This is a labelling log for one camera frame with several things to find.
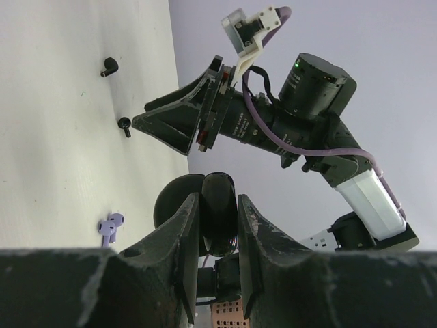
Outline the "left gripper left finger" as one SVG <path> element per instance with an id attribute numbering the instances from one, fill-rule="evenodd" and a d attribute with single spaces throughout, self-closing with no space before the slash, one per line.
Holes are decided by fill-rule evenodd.
<path id="1" fill-rule="evenodd" d="M 199 195 L 121 253 L 1 252 L 2 327 L 189 327 L 194 323 Z"/>

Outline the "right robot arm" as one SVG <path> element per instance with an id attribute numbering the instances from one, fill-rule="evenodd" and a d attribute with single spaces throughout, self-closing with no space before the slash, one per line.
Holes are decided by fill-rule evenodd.
<path id="1" fill-rule="evenodd" d="M 356 91 L 356 81 L 342 68 L 309 53 L 294 62 L 278 96 L 267 72 L 253 94 L 237 69 L 215 57 L 192 83 L 145 105 L 132 127 L 187 155 L 193 144 L 204 152 L 219 135 L 265 150 L 289 167 L 305 158 L 304 172 L 317 172 L 352 209 L 303 244 L 320 251 L 408 251 L 419 238 L 384 179 L 374 157 L 364 151 L 341 120 Z"/>

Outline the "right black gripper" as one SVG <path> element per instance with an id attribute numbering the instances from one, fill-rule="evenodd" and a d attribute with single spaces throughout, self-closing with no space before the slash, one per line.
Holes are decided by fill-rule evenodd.
<path id="1" fill-rule="evenodd" d="M 215 55 L 191 83 L 145 104 L 145 113 L 132 119 L 132 127 L 187 156 L 198 128 L 198 150 L 214 145 L 231 98 L 234 67 Z M 191 107 L 201 105 L 201 109 Z"/>

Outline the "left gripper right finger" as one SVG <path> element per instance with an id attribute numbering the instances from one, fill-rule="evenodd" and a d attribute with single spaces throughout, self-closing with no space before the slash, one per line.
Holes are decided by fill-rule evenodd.
<path id="1" fill-rule="evenodd" d="M 238 197 L 240 283 L 252 327 L 435 327 L 436 254 L 312 251 Z"/>

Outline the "black earbud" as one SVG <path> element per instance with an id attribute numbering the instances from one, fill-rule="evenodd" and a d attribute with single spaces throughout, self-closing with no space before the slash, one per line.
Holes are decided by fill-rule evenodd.
<path id="1" fill-rule="evenodd" d="M 104 60 L 104 70 L 100 73 L 101 77 L 107 77 L 116 73 L 119 70 L 118 62 L 112 58 L 108 57 Z"/>
<path id="2" fill-rule="evenodd" d="M 118 121 L 117 121 L 117 126 L 124 131 L 124 134 L 127 138 L 131 137 L 131 133 L 130 133 L 130 127 L 131 127 L 131 120 L 130 118 L 127 117 L 121 117 Z"/>

